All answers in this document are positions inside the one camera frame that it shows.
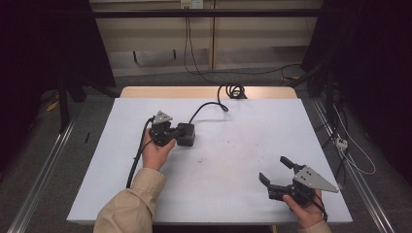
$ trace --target hand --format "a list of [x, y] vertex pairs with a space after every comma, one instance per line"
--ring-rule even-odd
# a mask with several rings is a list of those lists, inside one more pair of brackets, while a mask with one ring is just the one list
[[145, 132], [145, 139], [143, 140], [143, 145], [146, 145], [143, 149], [143, 167], [151, 168], [159, 171], [161, 166], [166, 162], [169, 152], [175, 147], [176, 140], [172, 139], [164, 147], [158, 147], [153, 141], [152, 137], [149, 135], [149, 130]]
[[[322, 206], [320, 200], [320, 198], [322, 198], [322, 192], [316, 189], [315, 193], [318, 196], [315, 195], [314, 201]], [[324, 219], [323, 212], [313, 203], [309, 203], [309, 206], [302, 208], [289, 195], [284, 195], [283, 200], [297, 216], [297, 221], [301, 229], [311, 227]]]

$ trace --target white tabletop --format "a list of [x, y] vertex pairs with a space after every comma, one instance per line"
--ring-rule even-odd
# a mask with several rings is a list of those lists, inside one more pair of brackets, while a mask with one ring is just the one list
[[[100, 209], [126, 185], [145, 122], [162, 110], [172, 127], [188, 122], [215, 99], [117, 99], [67, 217], [94, 223]], [[279, 159], [306, 164], [335, 186], [309, 118], [299, 99], [223, 100], [229, 112], [206, 106], [192, 122], [192, 148], [176, 146], [160, 172], [167, 178], [156, 205], [158, 224], [278, 224], [296, 221], [283, 202], [268, 199], [258, 180], [292, 183]], [[341, 193], [323, 192], [328, 222], [352, 218]]]

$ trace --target cable connector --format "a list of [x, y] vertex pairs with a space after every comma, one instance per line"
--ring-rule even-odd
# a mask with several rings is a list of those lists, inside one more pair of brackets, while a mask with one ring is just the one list
[[337, 138], [335, 143], [336, 143], [336, 147], [342, 151], [345, 151], [346, 148], [348, 147], [348, 141], [341, 139], [341, 138]]

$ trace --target beige sleeve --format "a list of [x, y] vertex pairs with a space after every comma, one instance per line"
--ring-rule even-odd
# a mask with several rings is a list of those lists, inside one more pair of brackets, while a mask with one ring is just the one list
[[311, 227], [305, 229], [297, 229], [297, 233], [331, 233], [329, 226], [323, 220]]
[[94, 232], [152, 232], [155, 202], [165, 183], [158, 171], [140, 169], [131, 188], [118, 193], [99, 212]]

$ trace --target black cable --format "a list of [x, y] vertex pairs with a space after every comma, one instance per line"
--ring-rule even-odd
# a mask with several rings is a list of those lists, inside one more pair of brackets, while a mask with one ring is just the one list
[[312, 35], [310, 33], [310, 30], [309, 30], [308, 18], [307, 17], [305, 18], [305, 22], [306, 22], [306, 29], [307, 29], [307, 32], [308, 32], [308, 35], [309, 35], [309, 39], [312, 39]]
[[306, 195], [304, 192], [302, 192], [301, 190], [299, 190], [299, 188], [295, 189], [296, 192], [298, 192], [301, 196], [303, 196], [305, 199], [307, 199], [308, 201], [310, 201], [313, 205], [315, 205], [323, 214], [324, 214], [324, 221], [327, 222], [327, 213], [326, 213], [326, 208], [325, 208], [325, 204], [322, 201], [322, 198], [320, 196], [318, 196], [315, 193], [315, 196], [321, 201], [321, 205], [319, 205], [315, 200], [313, 200], [312, 198], [308, 197], [308, 195]]
[[329, 121], [325, 122], [325, 123], [322, 124], [322, 125], [319, 125], [319, 126], [313, 128], [313, 130], [314, 130], [315, 132], [318, 132], [320, 129], [322, 129], [323, 127], [325, 127], [327, 124], [329, 124]]
[[357, 26], [358, 26], [359, 19], [360, 19], [360, 16], [361, 16], [361, 11], [362, 11], [362, 8], [363, 8], [363, 3], [364, 3], [364, 0], [361, 0], [361, 2], [359, 3], [357, 14], [356, 14], [356, 16], [353, 18], [353, 23], [352, 23], [353, 26], [352, 26], [352, 29], [351, 29], [351, 31], [350, 31], [349, 33], [347, 33], [349, 36], [348, 36], [347, 43], [346, 43], [346, 45], [345, 45], [345, 47], [344, 47], [343, 50], [346, 50], [346, 49], [351, 45], [351, 43], [352, 43], [352, 40], [353, 40], [353, 38], [354, 38], [354, 34], [355, 34], [356, 30], [357, 30]]
[[131, 166], [130, 173], [129, 173], [129, 177], [128, 177], [128, 179], [127, 179], [126, 188], [130, 188], [131, 181], [133, 180], [134, 172], [136, 171], [137, 163], [139, 162], [139, 159], [140, 159], [140, 155], [142, 154], [143, 149], [148, 145], [148, 143], [146, 143], [146, 144], [142, 147], [142, 145], [143, 145], [143, 140], [145, 139], [146, 129], [148, 128], [148, 124], [149, 124], [150, 122], [153, 122], [154, 119], [155, 119], [154, 116], [151, 117], [151, 118], [149, 118], [148, 121], [146, 121], [146, 123], [145, 123], [145, 127], [143, 127], [143, 132], [142, 132], [142, 137], [141, 137], [141, 139], [140, 139], [139, 149], [137, 150], [136, 157], [134, 158], [134, 161], [133, 161], [133, 165]]
[[197, 109], [197, 111], [194, 113], [194, 115], [191, 117], [191, 119], [189, 120], [189, 123], [191, 123], [191, 121], [194, 119], [194, 117], [196, 117], [196, 115], [199, 113], [199, 111], [203, 108], [203, 107], [205, 107], [206, 105], [219, 105], [219, 106], [221, 106], [221, 108], [225, 111], [225, 112], [228, 112], [228, 108], [227, 108], [227, 106], [225, 106], [225, 105], [223, 105], [223, 104], [221, 104], [221, 103], [218, 103], [218, 102], [207, 102], [207, 103], [205, 103], [205, 104], [203, 104], [202, 106], [200, 106], [198, 109]]
[[325, 148], [325, 146], [331, 141], [335, 139], [336, 133], [338, 131], [338, 127], [339, 127], [339, 121], [337, 120], [337, 117], [334, 117], [333, 120], [335, 121], [334, 123], [331, 124], [332, 127], [332, 134], [330, 135], [330, 137], [326, 140], [326, 142], [324, 142], [322, 144], [322, 149]]
[[[327, 145], [328, 142], [330, 142], [330, 140], [335, 139], [336, 133], [337, 133], [337, 131], [338, 131], [338, 125], [339, 125], [339, 121], [335, 122], [335, 127], [332, 129], [332, 135], [331, 135], [331, 136], [327, 139], [327, 141], [322, 145], [322, 149]], [[343, 183], [345, 183], [345, 182], [346, 182], [346, 168], [345, 168], [345, 164], [344, 164], [345, 156], [344, 156], [344, 157], [340, 157], [340, 155], [339, 155], [339, 149], [337, 148], [336, 145], [335, 145], [335, 148], [336, 148], [336, 151], [337, 151], [337, 155], [338, 155], [338, 157], [339, 157], [339, 159], [340, 159], [340, 162], [339, 162], [339, 166], [338, 166], [338, 168], [337, 168], [337, 170], [336, 170], [336, 172], [335, 172], [335, 174], [334, 174], [334, 177], [335, 177], [335, 179], [337, 179], [337, 177], [338, 177], [338, 175], [339, 175], [339, 173], [340, 173], [340, 170], [343, 168], [343, 172], [344, 172], [344, 182], [343, 182]]]
[[221, 93], [222, 87], [225, 87], [225, 92], [230, 99], [247, 99], [248, 98], [245, 94], [245, 87], [243, 85], [239, 83], [223, 83], [218, 88], [218, 102], [207, 102], [203, 104], [202, 106], [200, 106], [199, 109], [197, 109], [197, 111], [191, 117], [189, 123], [191, 123], [194, 117], [196, 117], [196, 115], [199, 113], [199, 111], [207, 105], [219, 105], [224, 112], [229, 111], [227, 106], [222, 104], [221, 102], [220, 93]]
[[281, 80], [281, 83], [279, 84], [279, 86], [282, 86], [282, 84], [283, 84], [283, 82], [284, 82], [284, 80], [285, 80], [285, 76], [284, 76], [284, 74], [283, 74], [283, 69], [281, 69], [281, 75], [282, 75], [282, 80]]
[[[189, 40], [189, 43], [190, 43], [191, 57], [192, 57], [192, 60], [193, 60], [193, 63], [194, 63], [194, 67], [195, 67], [195, 69], [196, 69], [196, 72], [190, 71], [189, 68], [188, 68], [188, 65], [187, 65], [187, 63], [186, 63], [186, 52], [187, 52], [187, 49], [188, 49], [188, 40]], [[220, 85], [220, 83], [211, 81], [211, 80], [207, 79], [206, 77], [204, 77], [204, 75], [206, 75], [206, 74], [264, 75], [264, 74], [274, 73], [274, 72], [277, 72], [277, 71], [282, 71], [282, 72], [283, 72], [283, 70], [284, 70], [285, 68], [288, 68], [288, 67], [291, 67], [291, 66], [300, 66], [300, 64], [289, 64], [289, 65], [285, 65], [285, 66], [283, 66], [283, 67], [281, 67], [281, 68], [277, 68], [277, 69], [274, 69], [274, 70], [263, 71], [263, 72], [255, 72], [255, 73], [235, 72], [235, 71], [208, 71], [208, 72], [200, 72], [200, 70], [199, 70], [198, 67], [197, 67], [196, 60], [194, 59], [193, 45], [192, 45], [192, 42], [191, 42], [190, 19], [189, 19], [188, 17], [186, 17], [186, 42], [185, 42], [185, 52], [184, 52], [184, 63], [185, 63], [185, 69], [187, 70], [188, 73], [193, 74], [193, 75], [200, 75], [203, 80], [205, 80], [205, 81], [207, 81], [207, 82], [209, 82], [209, 83], [218, 84], [218, 85]]]
[[[194, 67], [196, 68], [197, 73], [193, 73], [188, 69], [188, 66], [186, 64], [186, 50], [188, 48], [188, 39], [190, 42], [190, 50], [191, 50], [191, 57], [194, 63]], [[199, 71], [199, 69], [197, 68], [197, 64], [196, 64], [196, 60], [194, 59], [194, 53], [193, 53], [193, 44], [191, 43], [191, 29], [190, 29], [190, 19], [188, 17], [186, 17], [186, 42], [185, 42], [185, 55], [184, 55], [184, 63], [185, 63], [185, 68], [186, 70], [190, 73], [190, 74], [194, 74], [194, 75], [200, 75], [200, 77], [202, 77], [203, 80], [209, 82], [209, 83], [213, 83], [213, 84], [217, 84], [219, 85], [220, 83], [211, 81], [209, 79], [207, 79], [206, 77], [204, 77], [204, 75]]]
[[340, 103], [338, 106], [339, 106], [340, 112], [342, 112], [342, 114], [344, 115], [344, 118], [345, 118], [345, 125], [342, 125], [342, 127], [344, 127], [346, 129], [344, 138], [345, 138], [345, 140], [348, 144], [348, 147], [344, 151], [345, 156], [343, 156], [343, 157], [340, 157], [339, 149], [336, 148], [336, 152], [340, 157], [340, 163], [339, 163], [339, 166], [338, 166], [338, 168], [335, 172], [334, 177], [337, 179], [337, 177], [339, 176], [340, 170], [343, 168], [343, 184], [345, 184], [346, 183], [346, 168], [345, 168], [345, 163], [344, 162], [345, 162], [345, 159], [346, 159], [346, 157], [348, 156], [348, 153], [349, 153], [349, 140], [348, 140], [348, 133], [347, 133], [347, 131], [348, 131], [348, 119], [347, 119], [345, 111], [343, 110], [343, 103]]

